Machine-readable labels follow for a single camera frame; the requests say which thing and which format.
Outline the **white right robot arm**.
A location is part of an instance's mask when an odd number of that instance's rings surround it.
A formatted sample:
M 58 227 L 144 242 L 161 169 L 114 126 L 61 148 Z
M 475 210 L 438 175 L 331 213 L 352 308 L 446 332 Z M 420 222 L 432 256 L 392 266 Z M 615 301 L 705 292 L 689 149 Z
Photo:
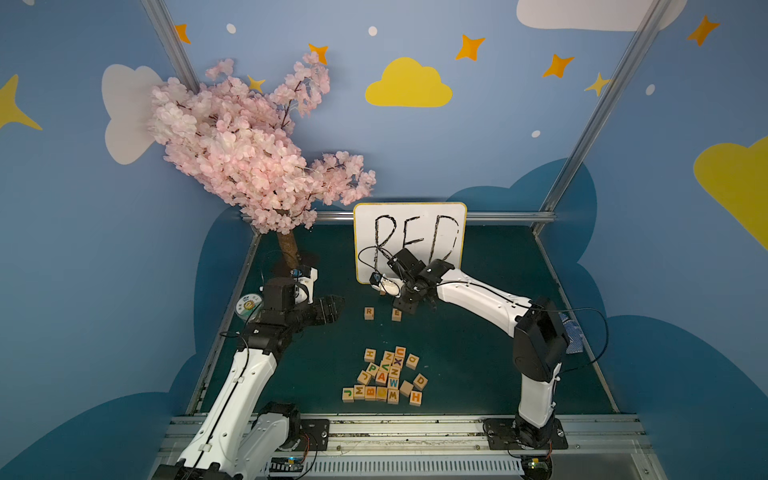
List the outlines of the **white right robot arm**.
M 513 362 L 521 374 L 521 397 L 515 417 L 520 434 L 538 445 L 555 429 L 554 393 L 570 339 L 560 312 L 547 297 L 531 300 L 483 283 L 450 262 L 426 264 L 403 248 L 393 254 L 380 246 L 391 277 L 373 269 L 370 283 L 394 298 L 393 306 L 413 314 L 423 302 L 461 307 L 498 327 L 513 339 Z

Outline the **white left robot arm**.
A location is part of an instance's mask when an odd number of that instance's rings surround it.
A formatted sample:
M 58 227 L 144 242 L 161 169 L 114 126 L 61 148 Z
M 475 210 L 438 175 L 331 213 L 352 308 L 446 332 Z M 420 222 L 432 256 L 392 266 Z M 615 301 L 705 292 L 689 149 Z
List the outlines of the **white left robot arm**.
M 295 405 L 271 402 L 255 424 L 250 418 L 293 336 L 340 317 L 344 299 L 315 298 L 317 279 L 316 269 L 301 267 L 266 282 L 261 304 L 234 335 L 241 345 L 206 419 L 178 460 L 159 465 L 154 479 L 258 479 L 279 449 L 296 446 L 301 424 Z

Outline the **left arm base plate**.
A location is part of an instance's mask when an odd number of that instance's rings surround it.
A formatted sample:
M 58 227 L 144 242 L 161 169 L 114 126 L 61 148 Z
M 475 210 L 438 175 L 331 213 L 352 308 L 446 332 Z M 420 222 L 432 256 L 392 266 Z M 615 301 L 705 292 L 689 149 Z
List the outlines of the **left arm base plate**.
M 326 451 L 330 437 L 330 421 L 327 419 L 302 419 L 289 424 L 287 440 L 281 451 Z

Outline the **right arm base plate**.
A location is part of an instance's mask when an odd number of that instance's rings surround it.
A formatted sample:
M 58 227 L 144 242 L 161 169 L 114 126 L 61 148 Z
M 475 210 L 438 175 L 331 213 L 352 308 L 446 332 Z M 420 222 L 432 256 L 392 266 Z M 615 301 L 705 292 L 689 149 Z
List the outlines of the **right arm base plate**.
M 562 423 L 551 417 L 543 427 L 522 418 L 486 418 L 483 432 L 491 450 L 567 450 L 568 441 Z

